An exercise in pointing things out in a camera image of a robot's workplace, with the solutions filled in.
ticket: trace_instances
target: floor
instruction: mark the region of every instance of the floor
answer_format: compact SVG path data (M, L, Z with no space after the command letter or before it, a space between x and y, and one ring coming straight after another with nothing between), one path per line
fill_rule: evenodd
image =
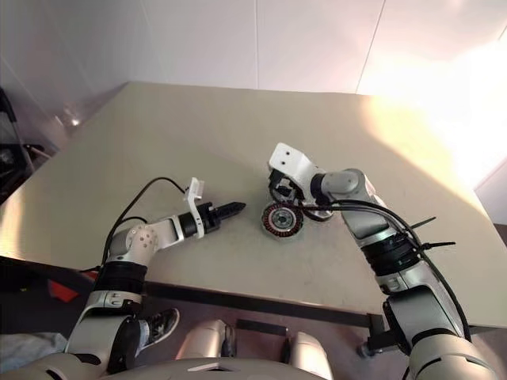
M32 281L23 291L0 292L2 305L2 333L30 333L52 331L69 336L74 323L86 302L79 296L63 303L49 296L42 279ZM320 340L326 349L336 379L401 378L407 358L399 351L386 351L371 359L356 354L357 345L368 335L367 329L308 321L296 317L233 310L191 302L172 301L148 297L144 301L146 315L177 307L181 322L173 335L160 344L143 351L136 360L142 366L172 359L185 334L198 322L220 318L234 324L239 318L262 321L288 327L289 333L304 331ZM278 360L284 338L259 332L238 330L238 356ZM494 330L474 336L474 343L487 360L497 369L500 379L507 379L507 330Z

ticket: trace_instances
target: sneaker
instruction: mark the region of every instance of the sneaker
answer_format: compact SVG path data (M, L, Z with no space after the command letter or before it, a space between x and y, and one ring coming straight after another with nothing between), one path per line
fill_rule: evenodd
M162 342L171 335L179 321L180 312L177 309L164 310L146 318L146 320L139 321L141 325L141 341L144 341L144 344L139 348L138 353L145 348Z

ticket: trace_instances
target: beige table surface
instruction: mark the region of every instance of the beige table surface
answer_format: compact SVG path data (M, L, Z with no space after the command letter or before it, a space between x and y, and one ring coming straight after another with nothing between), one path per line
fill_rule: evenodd
M3 256L69 268L99 264L117 215L151 178L206 182L204 200L247 203L204 239L160 252L147 279L263 298L381 313L384 296L339 216L307 220L280 243L260 228L267 161L284 142L324 169L362 169L408 222L437 220L423 241L475 325L507 327L507 249L422 112L352 94L288 93L132 83L69 146L4 203ZM156 184L130 215L186 212Z

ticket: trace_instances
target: red object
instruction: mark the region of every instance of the red object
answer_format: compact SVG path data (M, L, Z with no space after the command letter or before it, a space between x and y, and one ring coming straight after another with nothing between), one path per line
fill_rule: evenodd
M86 272L83 274L90 277L91 279L97 278L97 272ZM65 303L72 301L79 295L78 292L73 291L72 289L69 289L68 287L65 287L64 285L57 283L51 279L48 280L48 290L49 294L52 297L57 298Z

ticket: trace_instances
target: table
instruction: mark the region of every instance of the table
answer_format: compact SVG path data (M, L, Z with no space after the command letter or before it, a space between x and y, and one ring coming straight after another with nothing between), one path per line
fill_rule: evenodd
M111 225L153 177L205 181L204 200L246 209L203 240L156 255L147 280L250 299L381 314L384 295L343 221L305 221L280 243L260 228L267 161L284 142L327 170L362 169L423 241L473 325L507 327L507 249L421 110L376 97L131 83L0 210L0 253L66 268L99 264ZM130 215L186 212L170 184Z

